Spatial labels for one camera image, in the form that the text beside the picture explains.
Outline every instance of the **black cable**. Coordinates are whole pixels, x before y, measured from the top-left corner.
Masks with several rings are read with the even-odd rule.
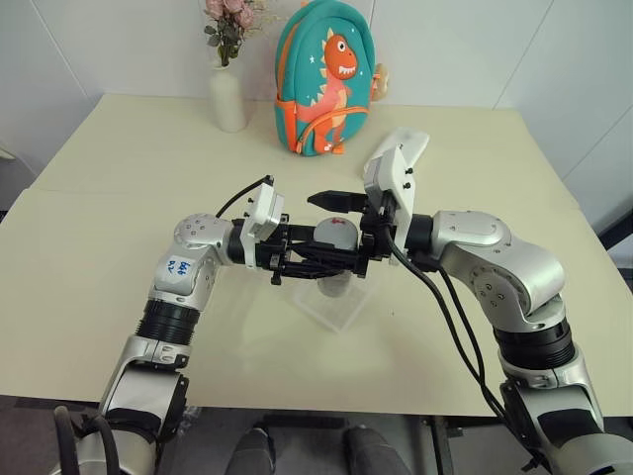
[[[72,430],[70,414],[65,406],[58,406],[53,412],[57,447],[59,450],[59,468],[62,475],[80,475],[77,461],[77,446]]]
[[[103,416],[98,415],[92,420],[92,424],[101,434],[103,441],[103,450],[106,455],[106,473],[108,475],[119,475],[121,467],[119,465],[119,453],[117,452],[117,444],[112,435],[112,429]]]
[[[250,185],[248,185],[246,188],[244,188],[243,190],[241,190],[240,192],[238,192],[237,194],[235,194],[230,200],[228,200],[224,206],[222,206],[220,208],[220,210],[216,213],[216,218],[221,217],[225,211],[228,209],[228,207],[230,205],[232,205],[234,202],[236,202],[239,198],[241,198],[242,196],[244,196],[246,193],[248,193],[249,191],[254,190],[255,188],[257,188],[259,185],[261,185],[262,183],[266,183],[268,185],[272,184],[272,177],[270,175],[266,175],[263,178],[260,178],[259,180],[255,181],[254,183],[251,183]]]
[[[426,285],[426,287],[428,287],[428,289],[431,291],[431,293],[433,294],[433,297],[435,297],[435,300],[437,301],[437,304],[442,312],[442,315],[444,316],[444,320],[446,321],[446,325],[448,326],[448,330],[451,333],[453,342],[455,343],[455,346],[457,347],[457,351],[462,357],[462,361],[464,361],[464,364],[468,368],[469,372],[471,373],[473,378],[475,378],[477,383],[480,385],[480,388],[482,390],[482,394],[484,396],[484,400],[486,401],[486,403],[490,406],[493,413],[495,413],[495,415],[504,424],[506,424],[507,417],[506,417],[505,411],[500,407],[500,404],[498,403],[497,399],[495,398],[493,393],[490,391],[490,389],[488,389],[488,387],[486,386],[485,379],[482,378],[482,374],[485,376],[485,373],[481,372],[481,370],[480,372],[475,370],[475,367],[471,363],[470,358],[468,357],[468,355],[466,354],[466,351],[464,350],[464,346],[462,345],[459,335],[457,334],[455,323],[453,322],[453,318],[451,316],[450,311],[448,310],[446,301],[444,300],[444,297],[442,296],[441,292],[439,291],[435,283],[431,279],[429,279],[426,275],[424,275],[417,267],[415,267],[407,259],[407,257],[398,249],[398,247],[394,243],[391,232],[389,228],[387,227],[385,227],[385,237],[392,254],[398,259],[398,261],[404,267],[407,268],[408,271],[410,271],[413,275],[415,275],[415,277],[421,280],[424,283],[424,285]],[[476,348],[475,350],[476,356],[479,355],[478,367],[483,368],[484,361],[483,361],[483,358],[481,358],[481,352],[479,351],[479,345],[477,344],[476,340],[474,341],[474,347]]]
[[[455,324],[453,322],[453,318],[450,315],[448,307],[446,306],[446,302],[444,301],[444,298],[441,292],[439,291],[439,289],[437,288],[437,286],[435,285],[435,283],[432,280],[430,280],[426,275],[424,275],[422,271],[419,270],[415,265],[413,265],[413,263],[410,262],[407,259],[407,257],[398,249],[398,247],[394,243],[390,229],[388,227],[385,227],[384,231],[385,231],[385,237],[387,239],[387,243],[389,245],[389,248],[392,254],[408,271],[410,271],[413,275],[415,275],[415,277],[420,279],[429,288],[429,290],[435,297],[435,300],[437,301],[437,304],[442,312],[442,315],[444,316],[444,319],[446,320],[446,324],[453,338],[453,342],[455,343],[455,346],[457,347],[457,350],[460,356],[462,357],[464,364],[466,364],[466,367],[468,368],[469,372],[473,375],[473,378],[475,378],[475,380],[479,383],[480,388],[482,390],[482,394],[484,396],[484,400],[488,403],[488,405],[493,410],[493,412],[497,415],[500,421],[507,427],[507,429],[514,436],[514,438],[516,438],[516,440],[521,444],[521,446],[532,456],[532,460],[530,461],[530,463],[528,463],[524,467],[524,469],[529,469],[529,467],[535,468],[538,465],[543,465],[544,468],[549,472],[549,469],[543,463],[544,462],[543,454],[541,454],[537,450],[532,449],[524,444],[519,434],[516,432],[514,427],[512,427],[512,425],[510,424],[507,414],[505,412],[505,409],[503,408],[503,406],[500,404],[498,399],[495,397],[495,395],[491,392],[491,390],[486,385],[484,358],[482,357],[482,353],[479,348],[477,338],[475,336],[475,333],[473,332],[470,322],[468,321],[466,312],[464,311],[464,308],[462,307],[462,304],[459,300],[457,291],[455,290],[455,287],[453,286],[453,283],[450,280],[450,277],[448,273],[446,272],[446,270],[437,262],[424,262],[425,264],[430,265],[434,270],[437,270],[440,272],[440,275],[442,276],[444,283],[448,287],[448,291],[451,294],[451,299],[453,301],[453,304],[455,305],[455,308],[457,309],[460,319],[462,323],[464,324],[464,328],[466,329],[466,333],[468,334],[471,345],[475,351],[479,373],[475,371],[475,368],[473,367],[473,364],[471,363],[468,355],[466,354],[466,351],[464,351],[464,347],[462,346],[459,335],[457,334],[455,330]]]

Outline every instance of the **gray pants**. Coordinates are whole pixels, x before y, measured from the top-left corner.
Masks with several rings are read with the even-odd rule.
[[[344,443],[351,475],[410,475],[398,453],[375,430],[351,428]],[[271,475],[274,471],[272,441],[264,430],[254,428],[237,444],[225,475]]]

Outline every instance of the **cartoon dinosaur print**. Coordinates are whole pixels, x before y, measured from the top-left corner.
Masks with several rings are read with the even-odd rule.
[[[335,35],[332,29],[327,30],[327,41],[321,41],[323,56],[321,62],[325,65],[320,75],[325,83],[320,86],[322,92],[316,95],[310,106],[297,104],[297,117],[300,121],[310,123],[314,119],[347,107],[347,98],[351,90],[345,86],[344,80],[356,74],[358,65],[356,53],[347,44],[343,35]],[[341,142],[341,134],[345,128],[345,115],[334,116],[315,127],[315,151],[324,153]],[[327,134],[332,133],[332,142],[327,140]]]

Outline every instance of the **pink rose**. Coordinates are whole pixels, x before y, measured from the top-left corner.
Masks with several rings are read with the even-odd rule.
[[[229,13],[237,13],[244,8],[244,0],[224,0],[225,8]]]
[[[207,11],[211,18],[219,20],[225,13],[222,0],[207,0]]]
[[[245,30],[252,26],[254,19],[255,13],[248,5],[244,5],[244,8],[241,9],[241,12],[235,15],[235,20]]]

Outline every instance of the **handwritten label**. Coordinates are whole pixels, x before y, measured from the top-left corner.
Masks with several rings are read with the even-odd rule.
[[[164,276],[168,282],[179,282],[185,279],[193,269],[192,259],[172,255],[167,259]]]

